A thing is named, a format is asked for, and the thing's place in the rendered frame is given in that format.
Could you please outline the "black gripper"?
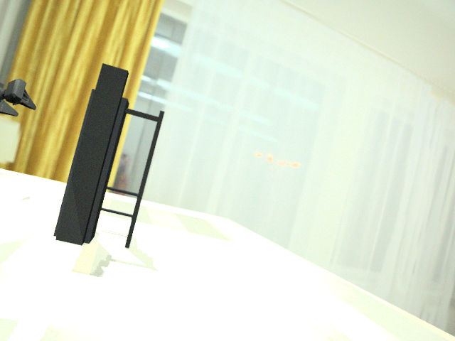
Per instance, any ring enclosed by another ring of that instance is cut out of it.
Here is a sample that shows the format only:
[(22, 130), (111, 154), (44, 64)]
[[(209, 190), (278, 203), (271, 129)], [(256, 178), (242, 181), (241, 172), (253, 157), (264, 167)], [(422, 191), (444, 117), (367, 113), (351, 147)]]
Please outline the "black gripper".
[(20, 78), (10, 81), (6, 90), (3, 89), (4, 84), (0, 83), (0, 113), (18, 116), (18, 112), (7, 104), (4, 99), (12, 105), (21, 104), (29, 109), (36, 110), (36, 106), (27, 94), (25, 87), (26, 81)]

